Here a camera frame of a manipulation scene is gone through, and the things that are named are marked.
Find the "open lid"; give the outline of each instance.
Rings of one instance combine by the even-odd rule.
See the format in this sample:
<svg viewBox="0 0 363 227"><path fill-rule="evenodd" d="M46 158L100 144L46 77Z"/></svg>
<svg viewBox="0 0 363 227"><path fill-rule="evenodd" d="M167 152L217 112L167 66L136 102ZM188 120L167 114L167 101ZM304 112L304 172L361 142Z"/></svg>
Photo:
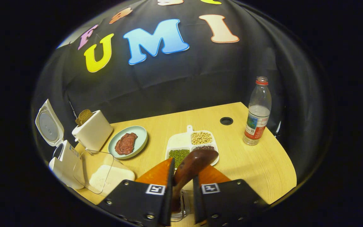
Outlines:
<svg viewBox="0 0 363 227"><path fill-rule="evenodd" d="M64 127L59 121L48 99L39 109L35 124L44 140L50 146L58 146L62 143L64 138Z"/></svg>

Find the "steak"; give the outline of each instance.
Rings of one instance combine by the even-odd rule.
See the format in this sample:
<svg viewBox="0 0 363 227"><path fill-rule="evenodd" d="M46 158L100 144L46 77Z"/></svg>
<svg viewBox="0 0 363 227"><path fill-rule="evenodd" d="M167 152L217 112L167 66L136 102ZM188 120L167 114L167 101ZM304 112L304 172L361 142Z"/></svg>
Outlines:
<svg viewBox="0 0 363 227"><path fill-rule="evenodd" d="M131 154L134 150L134 143L138 136L132 132L126 133L116 143L115 150L119 155Z"/></svg>

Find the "round plate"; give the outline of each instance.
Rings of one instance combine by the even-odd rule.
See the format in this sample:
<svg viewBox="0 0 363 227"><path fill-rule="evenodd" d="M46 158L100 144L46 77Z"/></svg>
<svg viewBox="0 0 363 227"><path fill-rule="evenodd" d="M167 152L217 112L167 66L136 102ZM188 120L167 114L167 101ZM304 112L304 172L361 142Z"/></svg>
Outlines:
<svg viewBox="0 0 363 227"><path fill-rule="evenodd" d="M117 141L119 141L122 138L122 136L125 135L126 133L131 133L131 132L134 132L138 136L138 138L135 140L134 143L134 150L131 152L131 154L119 155L115 150ZM108 152L117 159L131 158L142 151L142 149L147 144L147 141L148 141L148 134L144 127L138 125L131 126L128 128L124 128L110 140L110 143L108 144Z"/></svg>

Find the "letter m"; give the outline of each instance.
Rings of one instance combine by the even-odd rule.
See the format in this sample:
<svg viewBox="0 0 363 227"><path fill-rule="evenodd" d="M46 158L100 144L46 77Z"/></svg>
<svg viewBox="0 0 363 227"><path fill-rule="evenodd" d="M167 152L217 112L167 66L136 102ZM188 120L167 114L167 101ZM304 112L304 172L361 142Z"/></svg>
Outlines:
<svg viewBox="0 0 363 227"><path fill-rule="evenodd" d="M128 63L130 65L135 65L147 59L147 55L141 53L140 46L150 55L156 56L162 40L164 43L162 52L165 54L187 50L189 45L183 41L179 28L177 27L179 22L179 19L161 21L156 27L153 35L141 28L134 29L124 34L123 38L128 39L128 43L130 44L131 58Z"/></svg>

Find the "table surface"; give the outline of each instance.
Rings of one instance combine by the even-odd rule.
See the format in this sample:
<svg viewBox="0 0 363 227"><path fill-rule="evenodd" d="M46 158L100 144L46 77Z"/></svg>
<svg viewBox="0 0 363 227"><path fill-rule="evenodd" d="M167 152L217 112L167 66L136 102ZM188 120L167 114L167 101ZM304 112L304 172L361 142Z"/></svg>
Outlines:
<svg viewBox="0 0 363 227"><path fill-rule="evenodd" d="M111 124L114 131L101 151L108 152L111 138L122 129L133 125L144 127L148 133L145 148L130 159L120 160L135 173L135 178L138 178L164 161L167 142L172 135L184 133L187 125L192 125L194 131L212 132L219 152L219 161L214 167L231 180L240 178L245 180L258 195L271 204L297 185L297 176L284 148L267 128L257 145L249 146L243 142L247 115L248 108L243 103L236 102L118 122ZM223 117L232 118L233 123L222 125L220 119ZM82 152L85 148L78 144L75 149ZM183 189L191 191L190 194L192 194L193 181L190 181ZM76 191L94 204L104 199L86 188ZM191 214L180 222L172 223L172 226L193 226L193 224L194 215Z"/></svg>

